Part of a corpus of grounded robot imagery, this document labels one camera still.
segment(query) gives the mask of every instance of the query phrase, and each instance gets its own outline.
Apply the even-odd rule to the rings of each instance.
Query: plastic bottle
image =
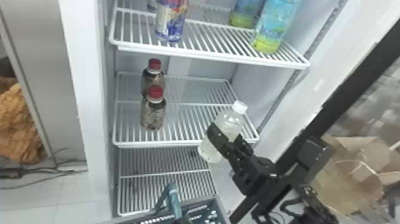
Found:
[[[229,14],[231,26],[253,28],[255,16],[264,0],[237,0],[235,8]]]
[[[143,97],[140,110],[140,124],[149,130],[158,130],[163,126],[167,102],[160,86],[150,86]]]
[[[181,40],[188,3],[189,0],[157,0],[155,34],[159,40]]]
[[[235,101],[232,108],[222,111],[215,118],[213,123],[233,142],[239,135],[245,123],[243,115],[247,110],[247,105],[241,101]],[[222,159],[222,155],[210,142],[207,135],[198,147],[201,157],[209,163],[218,163]]]
[[[160,86],[163,91],[165,90],[164,73],[161,71],[161,61],[157,58],[151,58],[147,68],[142,72],[142,95],[144,97],[152,85]]]
[[[266,54],[276,52],[302,0],[268,0],[255,27],[251,45]]]

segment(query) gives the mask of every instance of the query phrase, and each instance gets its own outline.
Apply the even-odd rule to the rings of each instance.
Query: brown bottle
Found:
[[[150,86],[143,97],[140,111],[140,124],[149,130],[158,130],[163,126],[167,102],[160,86]]]
[[[161,71],[161,61],[151,58],[147,69],[142,73],[142,95],[147,95],[148,88],[152,85],[160,86],[165,90],[164,73]]]

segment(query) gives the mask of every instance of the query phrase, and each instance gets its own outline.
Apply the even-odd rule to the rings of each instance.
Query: open refrigerator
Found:
[[[400,16],[396,1],[304,1],[279,50],[260,54],[251,29],[227,25],[234,0],[191,0],[183,40],[160,42],[146,1],[59,0],[92,188],[100,220],[152,209],[175,182],[180,199],[219,195],[229,214],[244,199],[228,162],[197,154],[216,114],[237,99],[242,130],[273,161]],[[140,73],[159,58],[167,117],[140,128]]]

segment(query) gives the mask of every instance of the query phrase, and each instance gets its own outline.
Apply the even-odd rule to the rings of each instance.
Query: white wire shelf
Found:
[[[112,141],[120,148],[197,146],[217,114],[228,108],[230,105],[167,103],[161,129],[147,130],[140,125],[139,102],[118,102]],[[249,143],[260,138],[247,115],[241,134]]]
[[[120,150],[120,164],[120,178],[210,170],[197,147],[125,148]]]
[[[164,187],[172,182],[177,186],[179,201],[217,193],[211,172],[120,178],[118,184],[118,214],[128,216],[154,209]]]
[[[147,4],[146,1],[117,0],[117,8],[119,10],[146,11]],[[186,18],[190,20],[228,25],[229,13],[229,8],[190,1],[189,7],[187,8]]]
[[[164,97],[169,104],[233,104],[236,94],[226,79],[165,75]],[[141,102],[141,73],[117,74],[117,101]]]
[[[133,10],[127,1],[115,1],[109,41],[121,51],[171,55],[259,66],[304,70],[310,66],[300,53],[283,41],[274,54],[262,54],[249,44],[252,30],[232,27],[220,7],[196,6],[207,12],[201,20],[187,19],[179,43],[161,42],[154,33],[155,14]]]
[[[120,150],[118,214],[153,209],[164,187],[172,182],[180,201],[216,194],[210,167],[196,147]]]
[[[166,116],[160,130],[140,125],[140,73],[119,72],[112,141],[119,148],[197,146],[217,114],[238,99],[229,82],[165,75]],[[242,129],[249,143],[260,137],[247,115]]]

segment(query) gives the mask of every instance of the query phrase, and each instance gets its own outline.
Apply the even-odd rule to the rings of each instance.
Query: robotic arm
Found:
[[[327,147],[321,146],[321,142],[316,143],[315,139],[307,141],[298,155],[297,163],[293,165],[292,172],[281,175],[271,160],[257,157],[241,135],[234,142],[229,142],[221,132],[207,134],[221,155],[229,161],[234,171],[232,179],[246,196],[245,201],[231,215],[232,223],[238,223],[254,206],[256,207],[251,214],[257,223],[272,223],[269,212],[273,209],[273,203],[268,202],[278,198],[274,198],[274,194],[282,198],[282,193],[288,191],[288,187],[282,187],[285,185],[291,186],[300,195],[280,206],[282,212],[293,217],[290,224],[339,223],[336,216],[317,199],[316,191],[306,184],[322,169],[333,153]],[[299,203],[307,204],[304,214],[296,214],[288,209],[288,206]]]

